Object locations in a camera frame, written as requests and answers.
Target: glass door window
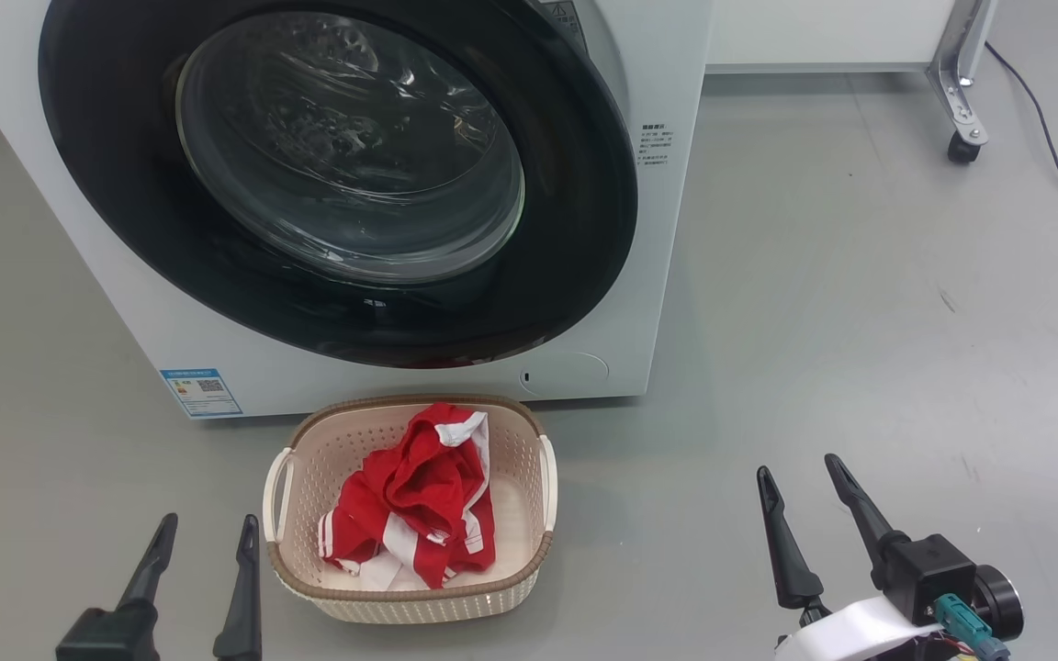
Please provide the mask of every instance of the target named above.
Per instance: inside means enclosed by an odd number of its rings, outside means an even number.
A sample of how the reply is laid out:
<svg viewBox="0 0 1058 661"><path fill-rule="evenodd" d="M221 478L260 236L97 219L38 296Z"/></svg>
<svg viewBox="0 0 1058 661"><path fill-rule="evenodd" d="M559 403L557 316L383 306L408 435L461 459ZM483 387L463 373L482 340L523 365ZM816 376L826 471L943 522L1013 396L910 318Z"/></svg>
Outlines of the glass door window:
<svg viewBox="0 0 1058 661"><path fill-rule="evenodd" d="M177 125L236 220L334 279L458 275L524 210L516 146L484 94L423 47L335 14L214 34L182 68Z"/></svg>

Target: power cord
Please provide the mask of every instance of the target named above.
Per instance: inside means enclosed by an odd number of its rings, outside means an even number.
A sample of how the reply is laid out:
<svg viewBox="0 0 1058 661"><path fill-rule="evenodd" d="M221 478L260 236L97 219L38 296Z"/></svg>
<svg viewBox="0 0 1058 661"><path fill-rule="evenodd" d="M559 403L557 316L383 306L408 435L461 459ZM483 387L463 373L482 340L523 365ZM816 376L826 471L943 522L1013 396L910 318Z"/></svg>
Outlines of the power cord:
<svg viewBox="0 0 1058 661"><path fill-rule="evenodd" d="M1044 129L1044 137L1047 139L1047 149L1051 150L1051 159L1055 162L1055 171L1058 171L1058 153L1055 151L1055 144L1051 142L1051 130L1047 129L1047 121L1042 113L1040 99L1036 99L1036 93L1033 92L1032 88L1027 86L1027 80L1023 80L1023 76L1020 75L1020 72L1015 71L1015 67L1011 67L1011 62L1007 62L1002 55L999 55L999 51L996 51L995 47L990 45L990 41L986 42L986 50L990 51L990 55L995 55L995 59L998 59L1000 65L1006 67L1006 71L1011 72L1011 75L1015 75L1015 79L1020 81L1020 85L1027 93L1027 96L1032 97L1032 103L1036 106L1036 112L1040 113L1040 125L1042 126L1042 129Z"/></svg>

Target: black cable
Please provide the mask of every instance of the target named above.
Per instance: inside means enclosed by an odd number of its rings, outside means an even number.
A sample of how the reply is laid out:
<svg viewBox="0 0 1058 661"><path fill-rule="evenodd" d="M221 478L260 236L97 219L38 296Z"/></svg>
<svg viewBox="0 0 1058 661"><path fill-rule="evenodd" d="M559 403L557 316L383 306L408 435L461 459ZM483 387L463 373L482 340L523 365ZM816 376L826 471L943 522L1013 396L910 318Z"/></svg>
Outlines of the black cable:
<svg viewBox="0 0 1058 661"><path fill-rule="evenodd" d="M929 637L914 641L915 647L912 649L912 661L925 661L925 654L928 654Z"/></svg>
<svg viewBox="0 0 1058 661"><path fill-rule="evenodd" d="M1040 113L1040 125L1042 126L1042 129L1044 129L1044 137L1047 139L1047 149L1051 150L1051 159L1055 162L1055 171L1058 171L1058 153L1055 151L1055 144L1051 142L1051 130L1047 129L1047 121L1044 115L1042 115L1040 99L1036 99L1036 93L1033 92L1032 88L1027 86L1027 80L1023 80L1023 76L1020 75L1020 72L1015 71L1015 67L1011 67L1011 62L1007 62L1002 55L999 55L999 51L996 51L995 47L990 45L990 41L986 42L986 50L990 51L990 55L995 55L995 59L998 59L1000 65L1006 67L1006 71L1011 72L1011 74L1015 75L1015 78L1020 81L1020 85L1023 87L1024 91L1026 91L1027 96L1032 97L1032 103L1036 106L1036 112Z"/></svg>

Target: concrete floor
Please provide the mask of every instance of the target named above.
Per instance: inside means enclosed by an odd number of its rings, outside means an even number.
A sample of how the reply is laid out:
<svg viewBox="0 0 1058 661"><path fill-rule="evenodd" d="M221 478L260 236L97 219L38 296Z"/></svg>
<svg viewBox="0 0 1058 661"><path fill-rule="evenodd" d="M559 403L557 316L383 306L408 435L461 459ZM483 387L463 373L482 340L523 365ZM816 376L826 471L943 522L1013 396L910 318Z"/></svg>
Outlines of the concrete floor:
<svg viewBox="0 0 1058 661"><path fill-rule="evenodd" d="M1007 1L991 41L1058 139L1058 4ZM651 392L540 407L563 482L532 596L349 626L266 569L264 657L768 658L797 614L773 600L760 464L828 605L874 593L836 452L894 526L1010 574L1015 657L1058 660L1058 180L1002 68L971 99L991 143L966 168L923 76L707 80ZM186 420L0 135L0 658L49 658L112 606L170 511L159 648L208 658L295 422Z"/></svg>

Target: red and white garment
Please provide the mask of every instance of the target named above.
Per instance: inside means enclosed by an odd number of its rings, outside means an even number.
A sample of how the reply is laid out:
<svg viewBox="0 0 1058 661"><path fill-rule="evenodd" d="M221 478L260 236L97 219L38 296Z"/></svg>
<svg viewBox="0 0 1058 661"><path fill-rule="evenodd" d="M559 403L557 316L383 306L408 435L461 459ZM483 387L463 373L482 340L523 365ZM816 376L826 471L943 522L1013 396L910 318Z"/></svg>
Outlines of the red and white garment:
<svg viewBox="0 0 1058 661"><path fill-rule="evenodd" d="M393 448L375 451L321 518L324 561L365 589L443 587L496 559L488 415L438 402Z"/></svg>

